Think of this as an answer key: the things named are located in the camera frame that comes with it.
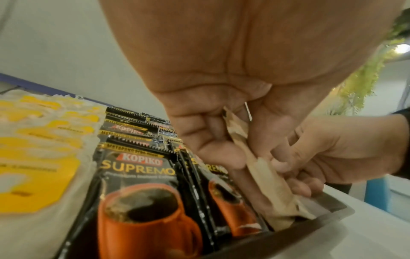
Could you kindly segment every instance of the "white wall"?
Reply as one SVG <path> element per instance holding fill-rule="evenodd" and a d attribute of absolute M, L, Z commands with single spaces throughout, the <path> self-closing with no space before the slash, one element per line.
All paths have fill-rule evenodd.
<path fill-rule="evenodd" d="M 386 64 L 376 83 L 375 96 L 366 98 L 359 115 L 379 116 L 396 111 L 409 75 L 410 60 Z"/>
<path fill-rule="evenodd" d="M 122 55 L 97 0 L 18 0 L 0 34 L 0 73 L 166 116 Z"/>

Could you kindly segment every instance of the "light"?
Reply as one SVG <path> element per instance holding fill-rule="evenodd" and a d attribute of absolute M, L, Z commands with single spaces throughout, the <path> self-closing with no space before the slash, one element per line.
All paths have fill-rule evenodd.
<path fill-rule="evenodd" d="M 396 52 L 397 54 L 404 54 L 409 51 L 410 51 L 410 45 L 408 44 L 399 44 L 396 46 L 396 48 L 394 48 L 394 52 Z"/>

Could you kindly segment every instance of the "black sleeve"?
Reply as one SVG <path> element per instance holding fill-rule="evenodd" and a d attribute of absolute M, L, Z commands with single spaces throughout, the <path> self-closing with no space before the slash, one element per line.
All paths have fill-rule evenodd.
<path fill-rule="evenodd" d="M 410 108 L 406 108 L 400 111 L 395 112 L 394 114 L 401 114 L 403 115 L 406 120 L 407 123 L 410 126 Z M 410 145 L 407 147 L 407 154 L 406 154 L 406 158 L 404 160 L 404 164 L 401 167 L 401 169 L 394 174 L 395 176 L 399 176 L 401 178 L 406 178 L 406 179 L 410 179 Z"/>

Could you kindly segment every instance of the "table surface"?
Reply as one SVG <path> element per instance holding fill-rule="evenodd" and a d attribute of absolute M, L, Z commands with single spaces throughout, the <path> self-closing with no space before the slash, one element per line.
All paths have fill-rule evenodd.
<path fill-rule="evenodd" d="M 326 186 L 355 214 L 327 225 L 274 259 L 408 259 L 410 223 Z"/>

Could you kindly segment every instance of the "brown paper packet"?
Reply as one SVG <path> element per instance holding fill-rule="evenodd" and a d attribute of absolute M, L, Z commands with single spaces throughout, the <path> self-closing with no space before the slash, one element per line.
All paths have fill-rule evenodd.
<path fill-rule="evenodd" d="M 290 227 L 296 216 L 314 219 L 315 216 L 308 212 L 304 205 L 298 200 L 285 179 L 273 168 L 270 161 L 258 157 L 250 150 L 247 144 L 248 124 L 239 119 L 235 114 L 224 108 L 224 119 L 229 135 L 234 143 L 239 146 L 246 155 L 248 170 L 259 187 L 261 193 L 268 198 L 272 204 L 271 210 L 258 211 L 275 230 Z"/>

